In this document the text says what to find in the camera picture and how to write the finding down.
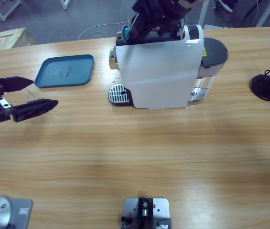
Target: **black lid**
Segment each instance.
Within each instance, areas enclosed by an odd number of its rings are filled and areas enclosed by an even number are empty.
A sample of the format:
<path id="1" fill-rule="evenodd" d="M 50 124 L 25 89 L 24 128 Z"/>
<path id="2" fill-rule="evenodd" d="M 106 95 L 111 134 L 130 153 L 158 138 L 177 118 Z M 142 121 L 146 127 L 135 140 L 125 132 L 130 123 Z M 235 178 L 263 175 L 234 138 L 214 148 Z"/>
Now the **black lid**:
<path id="1" fill-rule="evenodd" d="M 205 51 L 202 57 L 202 65 L 219 65 L 228 59 L 228 50 L 225 45 L 213 38 L 204 38 Z"/>

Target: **blue tray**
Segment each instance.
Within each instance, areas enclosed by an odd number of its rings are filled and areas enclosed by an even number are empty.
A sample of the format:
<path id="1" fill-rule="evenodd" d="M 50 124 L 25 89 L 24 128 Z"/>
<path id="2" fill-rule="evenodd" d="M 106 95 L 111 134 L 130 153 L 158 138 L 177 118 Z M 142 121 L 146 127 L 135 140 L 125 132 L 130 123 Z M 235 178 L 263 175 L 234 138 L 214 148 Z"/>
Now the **blue tray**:
<path id="1" fill-rule="evenodd" d="M 37 87 L 84 85 L 90 81 L 92 55 L 62 56 L 45 60 L 35 79 Z"/>

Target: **black lamp base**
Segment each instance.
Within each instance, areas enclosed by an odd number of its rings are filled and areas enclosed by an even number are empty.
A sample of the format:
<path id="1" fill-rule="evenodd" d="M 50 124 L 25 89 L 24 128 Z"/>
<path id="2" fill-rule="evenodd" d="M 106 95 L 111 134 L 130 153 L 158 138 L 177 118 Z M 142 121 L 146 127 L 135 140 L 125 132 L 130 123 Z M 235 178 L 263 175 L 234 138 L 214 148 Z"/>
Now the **black lamp base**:
<path id="1" fill-rule="evenodd" d="M 270 101 L 270 76 L 257 75 L 250 81 L 251 91 L 260 99 Z"/>

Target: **white cable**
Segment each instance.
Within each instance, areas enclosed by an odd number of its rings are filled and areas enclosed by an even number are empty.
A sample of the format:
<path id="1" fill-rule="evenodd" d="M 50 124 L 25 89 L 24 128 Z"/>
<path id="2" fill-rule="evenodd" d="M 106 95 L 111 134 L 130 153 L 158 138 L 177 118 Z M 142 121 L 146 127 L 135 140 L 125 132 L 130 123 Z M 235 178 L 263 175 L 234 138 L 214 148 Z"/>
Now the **white cable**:
<path id="1" fill-rule="evenodd" d="M 199 19 L 197 19 L 197 20 L 195 20 L 195 21 L 190 20 L 189 18 L 187 18 L 187 16 L 185 16 L 185 18 L 186 18 L 186 19 L 187 19 L 187 21 L 189 21 L 189 22 L 198 22 L 198 21 L 199 21 Z"/>
<path id="2" fill-rule="evenodd" d="M 253 24 L 252 24 L 251 27 L 254 27 L 254 25 L 255 25 L 255 21 L 256 21 L 256 19 L 257 19 L 257 17 L 258 17 L 258 12 L 259 12 L 259 3 L 258 3 L 258 0 L 257 0 L 257 14 L 256 14 L 256 16 L 255 16 L 255 19 L 254 19 Z"/>
<path id="3" fill-rule="evenodd" d="M 131 26 L 130 15 L 133 13 L 136 13 L 136 12 L 131 12 L 127 15 L 127 20 L 129 21 L 129 27 Z"/>
<path id="4" fill-rule="evenodd" d="M 108 23 L 108 24 L 102 24 L 102 25 L 95 25 L 95 26 L 92 26 L 92 27 L 86 29 L 84 32 L 82 32 L 82 33 L 78 36 L 77 40 L 79 40 L 79 39 L 81 38 L 81 36 L 82 36 L 85 32 L 87 32 L 88 30 L 90 30 L 90 29 L 92 29 L 92 28 L 96 28 L 96 27 L 100 27 L 100 26 L 104 26 L 104 25 L 120 25 L 120 24 L 124 24 L 124 23 L 129 23 L 129 21 L 124 21 L 124 22 L 120 22 L 120 23 Z"/>
<path id="5" fill-rule="evenodd" d="M 86 38 L 87 36 L 89 36 L 89 35 L 91 35 L 91 34 L 94 34 L 94 33 L 117 34 L 116 32 L 91 32 L 91 33 L 87 34 L 87 35 L 83 38 L 83 40 L 85 40 L 85 38 Z"/>

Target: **floor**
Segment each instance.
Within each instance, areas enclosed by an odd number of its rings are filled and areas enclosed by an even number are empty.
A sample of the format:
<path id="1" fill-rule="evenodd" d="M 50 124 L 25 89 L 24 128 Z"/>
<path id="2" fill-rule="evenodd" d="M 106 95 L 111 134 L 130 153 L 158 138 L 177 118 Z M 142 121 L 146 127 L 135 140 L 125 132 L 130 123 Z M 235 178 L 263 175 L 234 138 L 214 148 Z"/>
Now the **floor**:
<path id="1" fill-rule="evenodd" d="M 5 12 L 14 4 L 14 0 L 0 0 L 0 10 Z M 79 34 L 89 27 L 128 21 L 128 14 L 135 0 L 71 0 L 68 10 L 63 10 L 59 0 L 22 0 L 22 4 L 6 20 L 0 19 L 0 31 L 26 27 L 38 44 L 74 41 Z M 214 11 L 211 0 L 204 24 L 221 27 L 238 27 L 244 15 L 256 3 L 256 0 L 239 0 L 232 14 Z M 264 12 L 268 0 L 259 6 L 257 20 Z M 251 27 L 257 11 L 254 11 L 242 27 Z M 200 16 L 199 9 L 193 9 L 187 15 L 187 23 L 195 24 Z M 81 39 L 91 32 L 117 32 L 124 24 L 92 28 Z M 270 16 L 264 26 L 270 27 Z M 115 36 L 114 34 L 94 33 L 86 39 Z"/>

